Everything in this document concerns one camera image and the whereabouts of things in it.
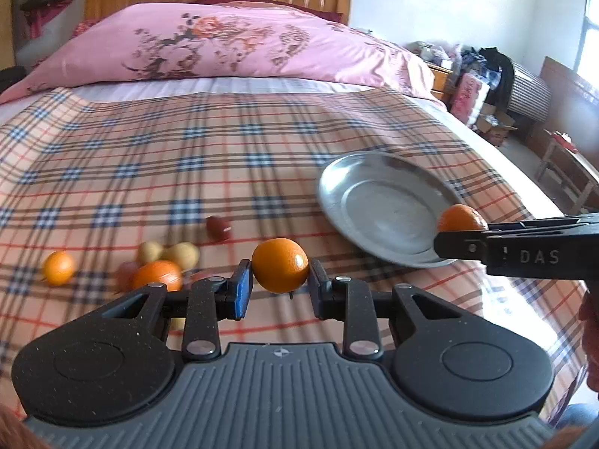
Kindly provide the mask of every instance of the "floral pillowcase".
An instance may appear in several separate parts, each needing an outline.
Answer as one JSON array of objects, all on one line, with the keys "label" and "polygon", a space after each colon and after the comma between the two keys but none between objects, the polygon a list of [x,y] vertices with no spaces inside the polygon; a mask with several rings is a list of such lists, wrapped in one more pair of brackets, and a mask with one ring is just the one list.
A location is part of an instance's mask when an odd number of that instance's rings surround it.
[{"label": "floral pillowcase", "polygon": [[434,99],[432,73],[417,56],[301,10],[263,3],[143,3],[68,41],[0,94],[0,103],[58,86],[216,76],[390,86]]}]

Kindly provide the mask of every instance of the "plaid bedsheet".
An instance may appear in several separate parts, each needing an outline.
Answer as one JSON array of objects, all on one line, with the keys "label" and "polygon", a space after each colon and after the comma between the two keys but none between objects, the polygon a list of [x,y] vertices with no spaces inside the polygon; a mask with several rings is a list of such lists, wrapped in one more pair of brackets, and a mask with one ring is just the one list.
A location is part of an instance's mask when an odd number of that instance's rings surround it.
[{"label": "plaid bedsheet", "polygon": [[[407,272],[361,252],[322,215],[315,179],[333,157],[381,150],[436,174],[490,222],[528,219],[510,186],[439,121],[397,92],[200,93],[91,103],[49,92],[0,127],[0,400],[24,413],[10,381],[17,351],[115,295],[112,272],[145,240],[191,241],[200,267],[227,275],[261,241],[286,236],[329,274],[372,288],[410,282],[537,342],[556,381],[549,414],[583,364],[570,281],[487,277],[478,262]],[[204,218],[229,217],[214,244]],[[48,288],[41,263],[67,250],[79,272]],[[383,341],[392,343],[386,323]],[[342,325],[314,318],[307,293],[290,300],[258,285],[247,317],[221,322],[232,340],[341,340]],[[180,342],[181,330],[169,344]]]}]

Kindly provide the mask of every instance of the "yellow potato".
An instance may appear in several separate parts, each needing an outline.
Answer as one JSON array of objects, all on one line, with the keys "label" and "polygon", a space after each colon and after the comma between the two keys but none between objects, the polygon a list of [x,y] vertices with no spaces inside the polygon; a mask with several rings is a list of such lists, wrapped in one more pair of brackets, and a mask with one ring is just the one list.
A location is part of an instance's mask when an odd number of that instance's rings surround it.
[{"label": "yellow potato", "polygon": [[146,265],[160,259],[164,247],[157,241],[144,241],[137,247],[136,262],[138,265]]},{"label": "yellow potato", "polygon": [[185,271],[198,264],[200,250],[191,243],[177,243],[167,249],[162,257],[176,263],[182,271]]}]

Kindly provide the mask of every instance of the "orange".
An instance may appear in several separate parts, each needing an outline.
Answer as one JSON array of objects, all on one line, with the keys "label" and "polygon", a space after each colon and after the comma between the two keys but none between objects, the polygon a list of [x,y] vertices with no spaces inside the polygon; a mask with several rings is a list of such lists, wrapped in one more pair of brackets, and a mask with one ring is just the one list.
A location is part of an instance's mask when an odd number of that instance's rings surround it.
[{"label": "orange", "polygon": [[133,278],[133,288],[140,288],[150,282],[162,282],[166,284],[169,292],[181,290],[183,286],[183,277],[181,269],[176,263],[166,260],[157,260],[146,263],[137,270]]},{"label": "orange", "polygon": [[439,231],[480,231],[489,229],[478,211],[464,204],[447,208],[437,222]]},{"label": "orange", "polygon": [[73,257],[66,251],[55,251],[46,258],[43,272],[46,281],[52,287],[60,287],[66,284],[77,270]]},{"label": "orange", "polygon": [[308,278],[308,257],[295,241],[269,239],[254,250],[252,272],[263,288],[285,294],[302,286]]}]

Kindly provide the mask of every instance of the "screw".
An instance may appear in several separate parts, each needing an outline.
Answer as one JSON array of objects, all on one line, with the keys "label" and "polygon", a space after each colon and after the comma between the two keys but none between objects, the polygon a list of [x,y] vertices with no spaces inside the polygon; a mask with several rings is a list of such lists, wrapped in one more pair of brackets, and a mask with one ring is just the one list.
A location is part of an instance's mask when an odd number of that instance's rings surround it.
[{"label": "screw", "polygon": [[378,344],[365,339],[354,341],[349,345],[349,350],[358,356],[371,356],[377,354],[379,349]]},{"label": "screw", "polygon": [[191,354],[205,356],[214,353],[216,351],[216,346],[213,342],[206,339],[196,339],[188,342],[187,350]]}]

